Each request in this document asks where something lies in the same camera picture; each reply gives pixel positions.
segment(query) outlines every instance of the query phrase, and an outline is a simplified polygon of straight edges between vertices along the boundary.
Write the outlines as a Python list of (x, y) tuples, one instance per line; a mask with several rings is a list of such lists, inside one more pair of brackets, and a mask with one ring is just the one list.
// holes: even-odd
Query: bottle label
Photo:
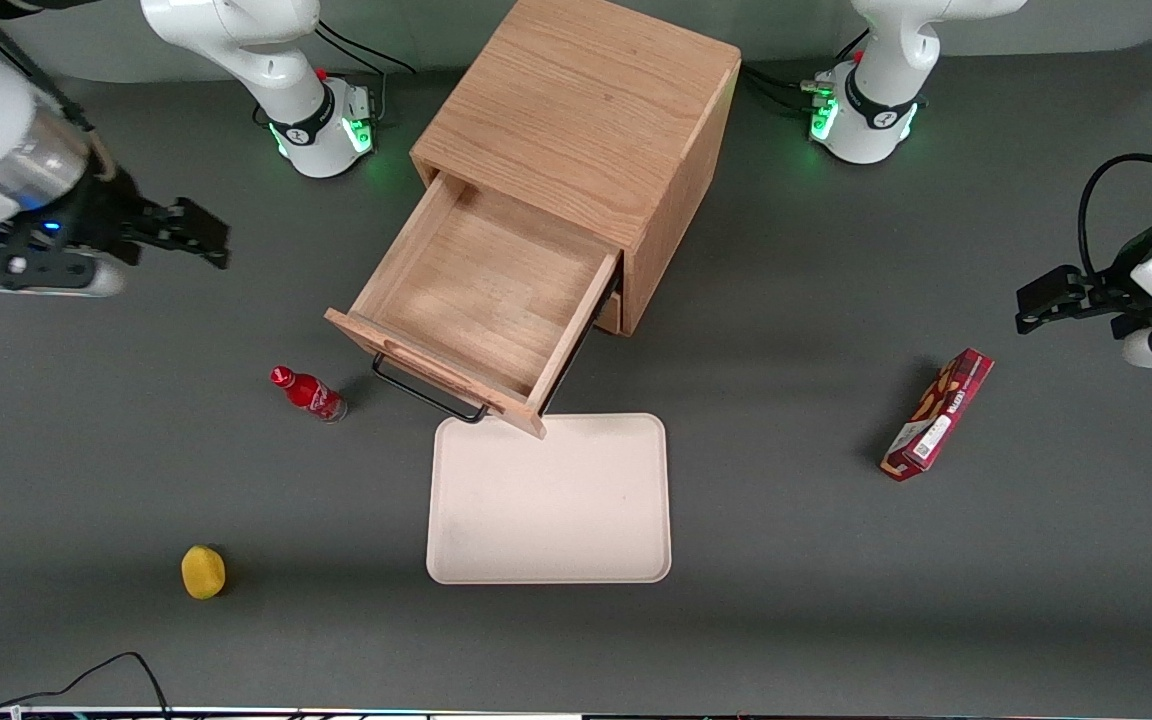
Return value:
[(338, 415), (340, 407), (340, 396), (332, 389), (325, 386), (323, 382), (318, 382), (314, 388), (314, 396), (310, 399), (310, 406), (306, 407), (311, 414), (324, 418), (325, 420), (332, 420)]

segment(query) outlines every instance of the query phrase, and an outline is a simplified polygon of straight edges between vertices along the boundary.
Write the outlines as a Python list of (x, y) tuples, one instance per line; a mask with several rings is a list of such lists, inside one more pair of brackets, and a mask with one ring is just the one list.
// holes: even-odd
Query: yellow lemon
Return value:
[(225, 561), (220, 553), (196, 544), (180, 560), (180, 578), (184, 589), (195, 600), (207, 600), (225, 588)]

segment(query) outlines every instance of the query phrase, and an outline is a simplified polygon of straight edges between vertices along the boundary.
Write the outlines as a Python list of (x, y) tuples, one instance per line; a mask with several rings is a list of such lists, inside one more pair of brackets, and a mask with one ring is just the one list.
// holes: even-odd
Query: red bottle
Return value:
[(339, 393), (314, 376), (296, 374), (288, 367), (279, 365), (270, 372), (270, 381), (287, 392), (293, 406), (308, 414), (317, 416), (325, 423), (339, 423), (349, 411), (349, 406)]

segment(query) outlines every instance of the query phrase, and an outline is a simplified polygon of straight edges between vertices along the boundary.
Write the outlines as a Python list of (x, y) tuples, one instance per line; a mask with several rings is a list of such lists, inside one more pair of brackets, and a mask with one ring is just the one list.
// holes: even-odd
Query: open drawer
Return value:
[[(540, 416), (620, 259), (576, 225), (440, 173), (348, 313), (326, 319), (385, 381), (462, 420), (490, 411), (544, 437)], [(457, 414), (385, 364), (480, 410)]]

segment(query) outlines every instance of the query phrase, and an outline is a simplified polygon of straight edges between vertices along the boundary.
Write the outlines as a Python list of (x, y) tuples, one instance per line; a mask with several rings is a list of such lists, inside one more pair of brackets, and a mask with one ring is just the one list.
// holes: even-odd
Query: white tray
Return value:
[(666, 437), (654, 415), (498, 418), (434, 435), (425, 568), (444, 584), (654, 583), (669, 573)]

